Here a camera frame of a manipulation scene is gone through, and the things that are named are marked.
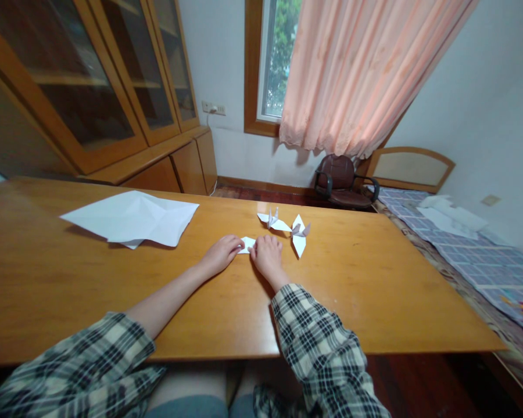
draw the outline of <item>plaid shirt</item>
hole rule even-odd
[[[257,416],[389,417],[374,395],[358,338],[302,286],[272,300],[281,349],[302,384],[287,403],[266,386],[255,389]],[[23,364],[0,387],[2,416],[143,416],[166,372],[140,367],[155,351],[143,327],[123,313],[59,342]]]

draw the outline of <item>bedsheet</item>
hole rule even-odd
[[[433,244],[440,255],[492,305],[523,326],[523,254],[513,247],[494,244],[479,234],[478,240],[438,229],[411,208],[430,196],[427,192],[381,188],[379,200],[420,238]]]

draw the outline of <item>wooden headboard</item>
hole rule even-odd
[[[455,167],[449,158],[417,147],[392,147],[374,151],[368,177],[381,186],[437,193]]]

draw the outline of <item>wooden floor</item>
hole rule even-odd
[[[318,197],[227,185],[213,195],[337,208]],[[523,416],[478,354],[368,356],[368,372],[393,417]]]

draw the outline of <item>chair armrest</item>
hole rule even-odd
[[[358,174],[355,174],[354,175],[354,178],[363,178],[365,180],[370,180],[372,182],[372,184],[374,184],[374,194],[372,196],[372,198],[370,199],[370,201],[372,203],[374,203],[376,200],[378,200],[378,196],[379,196],[379,183],[378,181],[374,178],[374,177],[365,177],[365,176],[359,176]]]
[[[318,191],[318,183],[320,182],[320,174],[323,174],[325,178],[327,179],[327,187],[325,188],[325,195],[327,197],[331,196],[331,189],[333,188],[333,179],[331,176],[329,176],[326,172],[316,170],[316,182],[314,183],[314,190]]]

